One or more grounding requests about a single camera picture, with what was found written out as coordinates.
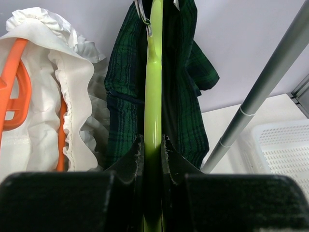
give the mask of orange plastic hanger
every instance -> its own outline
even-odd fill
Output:
[[[3,131],[16,129],[26,120],[31,99],[31,81],[26,67],[21,60],[28,40],[17,38],[4,64],[0,76],[0,147]],[[10,99],[15,77],[19,85],[19,94],[17,99]],[[65,145],[65,133],[63,131],[63,116],[67,111],[67,106],[61,98],[60,109],[60,128],[59,128],[59,159],[57,171],[64,170],[63,147]],[[10,120],[5,120],[7,112],[14,112]]]

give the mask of white plastic basket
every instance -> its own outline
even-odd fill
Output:
[[[253,138],[254,172],[293,178],[309,200],[309,119],[256,126]]]

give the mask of wall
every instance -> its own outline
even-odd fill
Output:
[[[0,35],[16,9],[39,6],[60,14],[108,57],[133,0],[2,0]],[[241,103],[304,0],[196,0],[195,40],[221,79],[199,98],[203,112]],[[292,91],[309,73],[309,47],[271,95]]]

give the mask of green plaid shirt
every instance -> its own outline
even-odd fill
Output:
[[[172,1],[164,1],[162,104],[173,110],[163,109],[162,123],[170,120],[174,128],[165,131],[163,127],[162,131],[174,137],[172,142],[178,152],[199,168],[209,145],[197,96],[200,90],[212,88],[219,77],[193,41],[197,21],[194,0],[179,0],[180,11],[171,4]],[[146,15],[150,8],[151,4],[144,2]],[[143,134],[146,59],[145,25],[132,4],[116,39],[105,78],[111,124],[104,168],[118,161],[136,137]]]

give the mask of white ruffled fabric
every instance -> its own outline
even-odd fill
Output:
[[[103,131],[100,142],[104,143],[109,130],[106,98],[95,95],[96,83],[104,83],[105,56],[64,18],[39,7],[14,11],[7,21],[7,30],[0,38],[0,70],[15,39],[28,39],[22,60],[31,78],[32,95],[26,121],[19,128],[3,133],[0,180],[13,172],[49,171],[56,167],[60,92],[68,107],[64,117],[67,135],[64,154],[69,159],[69,171],[96,168],[93,134]],[[92,63],[97,63],[95,73]],[[17,84],[14,95],[18,96]],[[100,116],[94,119],[97,110]]]

